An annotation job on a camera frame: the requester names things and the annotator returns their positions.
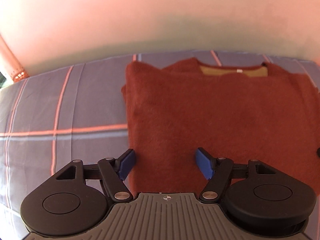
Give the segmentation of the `red knit sweater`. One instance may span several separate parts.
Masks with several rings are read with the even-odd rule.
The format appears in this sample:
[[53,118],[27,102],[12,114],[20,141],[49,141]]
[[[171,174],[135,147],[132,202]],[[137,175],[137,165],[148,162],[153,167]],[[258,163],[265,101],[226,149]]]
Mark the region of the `red knit sweater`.
[[200,193],[202,147],[236,163],[258,159],[319,191],[319,92],[278,65],[206,74],[196,58],[164,69],[132,62],[122,88],[136,164],[133,193]]

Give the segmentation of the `purple plaid bed sheet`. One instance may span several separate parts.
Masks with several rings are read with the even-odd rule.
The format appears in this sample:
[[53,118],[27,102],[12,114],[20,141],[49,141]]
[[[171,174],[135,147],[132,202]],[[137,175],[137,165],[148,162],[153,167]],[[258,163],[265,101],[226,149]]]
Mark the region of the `purple plaid bed sheet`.
[[134,60],[157,68],[195,57],[214,66],[275,63],[319,85],[319,64],[244,52],[187,50],[109,57],[29,77],[1,90],[1,239],[27,235],[24,197],[70,161],[95,164],[127,150],[121,88]]

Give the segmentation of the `orange curtain edge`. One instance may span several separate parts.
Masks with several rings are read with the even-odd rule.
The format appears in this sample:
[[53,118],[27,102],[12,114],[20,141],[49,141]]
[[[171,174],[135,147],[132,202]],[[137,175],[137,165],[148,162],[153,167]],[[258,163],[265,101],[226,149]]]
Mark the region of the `orange curtain edge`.
[[1,36],[1,73],[10,79],[13,83],[17,83],[29,77],[27,71],[23,68],[11,49],[8,47]]

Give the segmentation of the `window at left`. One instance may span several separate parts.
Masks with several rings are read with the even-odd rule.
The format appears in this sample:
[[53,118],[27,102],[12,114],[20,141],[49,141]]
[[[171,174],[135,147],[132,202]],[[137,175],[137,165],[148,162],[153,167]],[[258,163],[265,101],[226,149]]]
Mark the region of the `window at left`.
[[3,88],[7,83],[7,78],[0,73],[0,88]]

